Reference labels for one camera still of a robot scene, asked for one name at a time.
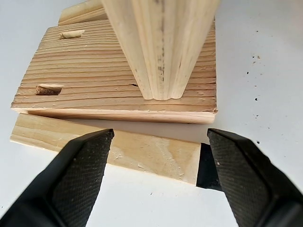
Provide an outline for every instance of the white table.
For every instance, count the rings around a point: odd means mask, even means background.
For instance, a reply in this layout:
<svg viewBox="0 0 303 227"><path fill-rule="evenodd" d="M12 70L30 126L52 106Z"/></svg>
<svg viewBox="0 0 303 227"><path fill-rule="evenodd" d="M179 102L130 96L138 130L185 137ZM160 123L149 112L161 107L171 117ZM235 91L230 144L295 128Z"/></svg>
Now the white table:
<svg viewBox="0 0 303 227"><path fill-rule="evenodd" d="M17 117L9 106L45 30L56 25L63 8L80 1L0 1L0 216L55 156L9 142ZM301 0L222 0L216 14L219 112L213 125L82 122L201 142L207 142L208 127L233 131L259 141L303 191L302 10ZM237 224L221 192L108 166L87 226Z"/></svg>

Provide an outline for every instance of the wooden strip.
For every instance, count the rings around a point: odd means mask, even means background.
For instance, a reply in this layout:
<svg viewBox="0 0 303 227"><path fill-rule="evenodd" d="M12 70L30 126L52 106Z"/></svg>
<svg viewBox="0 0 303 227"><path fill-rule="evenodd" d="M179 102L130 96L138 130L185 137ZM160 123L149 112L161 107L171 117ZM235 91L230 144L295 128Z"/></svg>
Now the wooden strip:
<svg viewBox="0 0 303 227"><path fill-rule="evenodd" d="M11 141L59 152L81 135L103 128L20 114ZM196 184L198 143L114 130L107 163Z"/></svg>
<svg viewBox="0 0 303 227"><path fill-rule="evenodd" d="M108 36L110 29L113 35ZM62 32L77 30L85 31L79 38L60 39ZM52 117L212 123L216 113L214 25L209 34L207 40L212 41L204 44L182 98L161 102L143 98L121 47L104 45L118 43L109 20L49 28L12 108ZM41 84L61 91L37 96L36 87Z"/></svg>
<svg viewBox="0 0 303 227"><path fill-rule="evenodd" d="M103 0L145 99L182 97L219 2Z"/></svg>
<svg viewBox="0 0 303 227"><path fill-rule="evenodd" d="M89 0L64 9L58 26L107 19L101 0Z"/></svg>

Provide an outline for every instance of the wooden block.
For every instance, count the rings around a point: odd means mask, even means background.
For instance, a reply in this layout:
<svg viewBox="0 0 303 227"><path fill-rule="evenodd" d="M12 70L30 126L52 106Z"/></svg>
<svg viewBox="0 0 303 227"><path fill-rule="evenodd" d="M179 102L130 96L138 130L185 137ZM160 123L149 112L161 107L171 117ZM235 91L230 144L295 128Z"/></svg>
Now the wooden block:
<svg viewBox="0 0 303 227"><path fill-rule="evenodd" d="M84 30L79 38L60 39L62 33L79 30ZM38 88L49 89L45 94L50 95L40 94ZM11 108L56 118L212 123L216 113L214 24L183 97L166 101L143 99L109 20L51 27Z"/></svg>
<svg viewBox="0 0 303 227"><path fill-rule="evenodd" d="M107 19L107 15L101 0L89 0L64 9L58 26L104 19Z"/></svg>
<svg viewBox="0 0 303 227"><path fill-rule="evenodd" d="M220 0L103 0L145 99L181 98Z"/></svg>
<svg viewBox="0 0 303 227"><path fill-rule="evenodd" d="M81 135L103 128L20 114L11 141L59 152ZM114 130L107 163L196 184L201 144Z"/></svg>

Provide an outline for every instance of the wooden board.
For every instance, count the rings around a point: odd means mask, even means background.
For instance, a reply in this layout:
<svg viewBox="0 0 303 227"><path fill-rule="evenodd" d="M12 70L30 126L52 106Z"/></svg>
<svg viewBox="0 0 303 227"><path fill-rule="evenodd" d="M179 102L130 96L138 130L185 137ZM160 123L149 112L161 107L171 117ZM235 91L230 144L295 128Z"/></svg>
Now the wooden board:
<svg viewBox="0 0 303 227"><path fill-rule="evenodd" d="M220 0L103 0L144 99L181 98Z"/></svg>
<svg viewBox="0 0 303 227"><path fill-rule="evenodd" d="M79 38L62 32L85 30ZM36 95L36 86L59 95ZM183 97L144 100L108 20L46 31L11 108L36 115L147 122L212 123L216 113L215 29L209 31Z"/></svg>
<svg viewBox="0 0 303 227"><path fill-rule="evenodd" d="M89 0L64 9L58 26L107 19L101 0Z"/></svg>
<svg viewBox="0 0 303 227"><path fill-rule="evenodd" d="M104 128L20 114L11 141L59 152L81 135ZM107 163L196 184L199 143L114 130Z"/></svg>

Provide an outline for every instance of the black clamp jaw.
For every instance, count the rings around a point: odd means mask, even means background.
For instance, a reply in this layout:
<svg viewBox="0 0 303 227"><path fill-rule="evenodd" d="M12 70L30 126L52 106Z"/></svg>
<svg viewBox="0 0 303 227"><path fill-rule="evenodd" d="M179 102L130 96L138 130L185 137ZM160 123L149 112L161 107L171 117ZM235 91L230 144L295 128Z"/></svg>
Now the black clamp jaw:
<svg viewBox="0 0 303 227"><path fill-rule="evenodd" d="M303 227L303 196L249 139L209 129L197 186L223 191L240 227Z"/></svg>

